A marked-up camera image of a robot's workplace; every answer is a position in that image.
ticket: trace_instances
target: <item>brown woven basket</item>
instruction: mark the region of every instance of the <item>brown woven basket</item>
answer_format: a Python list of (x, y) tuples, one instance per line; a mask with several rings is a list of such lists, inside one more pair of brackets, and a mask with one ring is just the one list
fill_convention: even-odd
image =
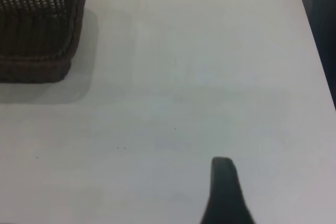
[(68, 73), (85, 0), (0, 0), (0, 82), (45, 83)]

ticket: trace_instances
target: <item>white surface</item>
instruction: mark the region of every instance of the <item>white surface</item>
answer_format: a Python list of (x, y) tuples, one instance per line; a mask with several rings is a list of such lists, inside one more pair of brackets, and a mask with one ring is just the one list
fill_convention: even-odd
[(231, 157), (258, 224), (336, 219), (336, 116), (301, 0), (87, 0), (59, 84), (1, 85), (0, 222), (199, 223)]

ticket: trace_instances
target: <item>wicker basket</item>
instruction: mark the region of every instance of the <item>wicker basket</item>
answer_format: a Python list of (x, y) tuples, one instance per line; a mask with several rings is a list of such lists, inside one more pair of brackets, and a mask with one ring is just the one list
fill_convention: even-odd
[(85, 0), (0, 0), (0, 82), (45, 83), (68, 73)]

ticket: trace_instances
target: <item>white table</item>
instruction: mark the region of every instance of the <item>white table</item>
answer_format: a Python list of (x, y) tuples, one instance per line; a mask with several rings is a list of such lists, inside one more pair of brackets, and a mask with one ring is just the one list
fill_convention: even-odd
[(258, 224), (336, 220), (336, 115), (301, 0), (87, 0), (58, 84), (2, 84), (0, 222), (199, 223), (214, 156)]

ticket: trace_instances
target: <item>black object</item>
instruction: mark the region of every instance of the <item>black object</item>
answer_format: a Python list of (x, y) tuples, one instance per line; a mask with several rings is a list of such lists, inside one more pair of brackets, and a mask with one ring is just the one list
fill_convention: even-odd
[(309, 23), (336, 105), (336, 0), (313, 0)]
[(229, 158), (212, 160), (210, 197), (201, 224), (254, 224)]
[(80, 38), (85, 0), (0, 0), (0, 82), (62, 80)]

